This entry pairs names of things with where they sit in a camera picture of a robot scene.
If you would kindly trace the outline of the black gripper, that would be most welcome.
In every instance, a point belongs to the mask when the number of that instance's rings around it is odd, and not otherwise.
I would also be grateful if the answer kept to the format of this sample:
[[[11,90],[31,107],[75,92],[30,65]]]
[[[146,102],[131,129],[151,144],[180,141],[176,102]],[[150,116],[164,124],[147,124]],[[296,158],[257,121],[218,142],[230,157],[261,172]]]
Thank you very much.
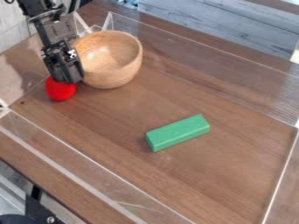
[[[66,5],[54,0],[17,0],[38,31],[43,44],[43,62],[58,82],[75,84],[85,78],[81,56],[74,47],[78,37]]]

